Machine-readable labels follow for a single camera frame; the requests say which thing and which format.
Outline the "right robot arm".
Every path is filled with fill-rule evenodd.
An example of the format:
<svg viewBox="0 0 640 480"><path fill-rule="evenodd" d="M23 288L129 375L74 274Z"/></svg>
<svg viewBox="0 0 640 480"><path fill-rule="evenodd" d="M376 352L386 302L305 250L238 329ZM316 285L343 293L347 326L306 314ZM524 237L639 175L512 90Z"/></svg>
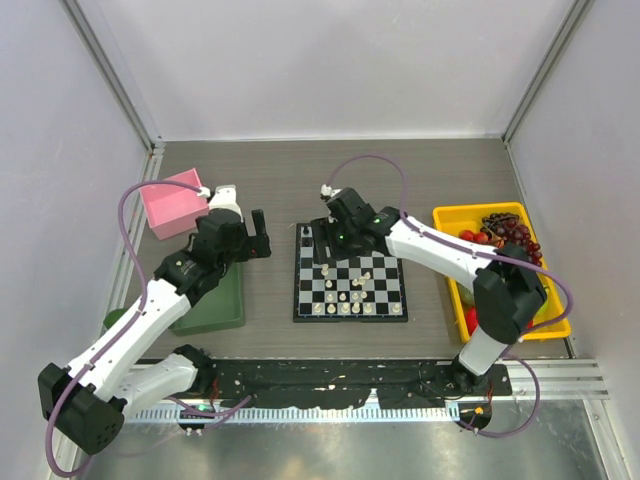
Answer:
<svg viewBox="0 0 640 480"><path fill-rule="evenodd" d="M465 394L484 387L489 369L524 334L547 300L524 250L465 241L394 207L376 211L353 188L324 185L320 198L328 213L311 222L315 262L377 252L427 267L472 293L478 325L452 361L450 375Z"/></svg>

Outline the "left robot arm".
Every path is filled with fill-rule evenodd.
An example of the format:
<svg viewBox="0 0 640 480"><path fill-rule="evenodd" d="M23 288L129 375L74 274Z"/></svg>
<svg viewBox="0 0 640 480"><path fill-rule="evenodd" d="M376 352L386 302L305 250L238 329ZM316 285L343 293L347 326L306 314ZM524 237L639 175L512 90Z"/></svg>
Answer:
<svg viewBox="0 0 640 480"><path fill-rule="evenodd" d="M248 233L233 185L196 189L206 214L182 249L164 258L139 299L87 350L60 367L48 364L37 384L47 433L65 435L84 453L107 448L125 421L174 394L201 398L213 389L212 359L184 345L145 372L131 373L155 340L213 291L234 264L271 255L264 213L252 211Z"/></svg>

